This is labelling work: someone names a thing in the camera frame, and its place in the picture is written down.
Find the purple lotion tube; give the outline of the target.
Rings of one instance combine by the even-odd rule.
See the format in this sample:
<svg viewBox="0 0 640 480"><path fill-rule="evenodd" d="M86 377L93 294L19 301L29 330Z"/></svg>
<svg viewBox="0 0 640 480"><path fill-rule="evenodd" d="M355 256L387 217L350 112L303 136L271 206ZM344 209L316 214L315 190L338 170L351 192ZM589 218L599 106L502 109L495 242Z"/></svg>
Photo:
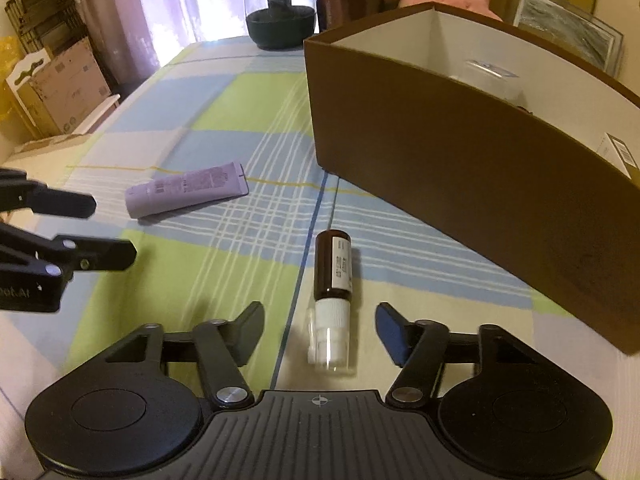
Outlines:
<svg viewBox="0 0 640 480"><path fill-rule="evenodd" d="M125 204L133 219L247 196L250 192L239 162L174 174L128 188Z"/></svg>

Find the brown spray bottle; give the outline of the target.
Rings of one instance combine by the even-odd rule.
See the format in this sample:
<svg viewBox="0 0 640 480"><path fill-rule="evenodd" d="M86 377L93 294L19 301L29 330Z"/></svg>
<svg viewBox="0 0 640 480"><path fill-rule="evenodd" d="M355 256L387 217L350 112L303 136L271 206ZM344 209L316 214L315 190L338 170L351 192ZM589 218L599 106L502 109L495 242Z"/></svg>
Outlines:
<svg viewBox="0 0 640 480"><path fill-rule="evenodd" d="M320 370L349 367L352 314L352 239L340 230L316 237L314 307L309 323L308 362Z"/></svg>

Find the gold white carton box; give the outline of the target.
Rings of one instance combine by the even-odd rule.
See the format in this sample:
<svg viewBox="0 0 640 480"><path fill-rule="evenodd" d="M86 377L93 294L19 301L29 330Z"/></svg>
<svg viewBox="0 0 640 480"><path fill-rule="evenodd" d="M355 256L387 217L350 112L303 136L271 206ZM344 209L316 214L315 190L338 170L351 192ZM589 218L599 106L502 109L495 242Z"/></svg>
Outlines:
<svg viewBox="0 0 640 480"><path fill-rule="evenodd" d="M625 177L639 185L640 169L624 141L606 132L597 149L597 153L620 171Z"/></svg>

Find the blue dental floss box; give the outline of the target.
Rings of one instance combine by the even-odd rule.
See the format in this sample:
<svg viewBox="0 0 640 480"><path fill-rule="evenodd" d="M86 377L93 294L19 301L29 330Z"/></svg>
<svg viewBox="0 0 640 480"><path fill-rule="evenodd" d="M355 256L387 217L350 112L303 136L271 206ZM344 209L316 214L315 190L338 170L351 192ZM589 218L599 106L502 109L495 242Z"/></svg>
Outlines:
<svg viewBox="0 0 640 480"><path fill-rule="evenodd" d="M497 64L468 58L449 77L516 106L526 103L521 77Z"/></svg>

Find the cardboard boxes on floor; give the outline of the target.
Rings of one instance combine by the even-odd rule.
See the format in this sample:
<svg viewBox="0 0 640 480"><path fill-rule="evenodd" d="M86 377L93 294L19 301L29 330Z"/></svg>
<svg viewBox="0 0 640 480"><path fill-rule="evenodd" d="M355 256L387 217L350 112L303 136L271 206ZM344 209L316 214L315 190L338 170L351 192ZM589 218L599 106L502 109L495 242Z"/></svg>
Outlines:
<svg viewBox="0 0 640 480"><path fill-rule="evenodd" d="M46 49L29 53L6 84L38 139L74 132L112 96L87 38L55 56Z"/></svg>

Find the sheer purple curtain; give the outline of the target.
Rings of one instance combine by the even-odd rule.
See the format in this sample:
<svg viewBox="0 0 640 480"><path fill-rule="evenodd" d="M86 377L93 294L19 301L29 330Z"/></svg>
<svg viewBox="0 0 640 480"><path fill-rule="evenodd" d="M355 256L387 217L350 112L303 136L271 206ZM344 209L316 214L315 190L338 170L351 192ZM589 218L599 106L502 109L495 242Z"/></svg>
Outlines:
<svg viewBox="0 0 640 480"><path fill-rule="evenodd" d="M244 0L75 0L120 84L149 78L189 44L245 36Z"/></svg>

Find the brown cardboard storage box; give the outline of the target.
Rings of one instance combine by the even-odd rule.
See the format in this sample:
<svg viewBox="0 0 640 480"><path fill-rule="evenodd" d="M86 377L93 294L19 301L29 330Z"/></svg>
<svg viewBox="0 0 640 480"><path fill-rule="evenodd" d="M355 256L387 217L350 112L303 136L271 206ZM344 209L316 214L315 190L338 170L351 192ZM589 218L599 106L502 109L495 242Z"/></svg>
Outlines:
<svg viewBox="0 0 640 480"><path fill-rule="evenodd" d="M639 99L529 32L423 3L305 42L319 165L639 350L639 189L598 153L639 147ZM468 58L521 77L524 106L449 77Z"/></svg>

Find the dark green glass humidifier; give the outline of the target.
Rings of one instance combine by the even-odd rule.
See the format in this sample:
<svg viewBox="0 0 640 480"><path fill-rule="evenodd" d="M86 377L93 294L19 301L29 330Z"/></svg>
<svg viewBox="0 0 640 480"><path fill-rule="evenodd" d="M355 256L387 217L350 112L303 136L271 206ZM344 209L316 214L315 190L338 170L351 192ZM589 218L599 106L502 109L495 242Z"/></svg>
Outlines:
<svg viewBox="0 0 640 480"><path fill-rule="evenodd" d="M250 39L262 50L299 48L317 24L317 0L244 0Z"/></svg>

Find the framed sand picture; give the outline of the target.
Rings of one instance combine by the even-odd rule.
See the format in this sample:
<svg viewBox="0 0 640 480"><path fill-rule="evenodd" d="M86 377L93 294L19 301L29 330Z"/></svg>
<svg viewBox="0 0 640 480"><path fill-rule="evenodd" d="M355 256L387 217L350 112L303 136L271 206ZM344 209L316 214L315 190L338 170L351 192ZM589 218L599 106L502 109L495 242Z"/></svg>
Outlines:
<svg viewBox="0 0 640 480"><path fill-rule="evenodd" d="M515 0L512 24L614 78L620 72L623 34L566 0Z"/></svg>

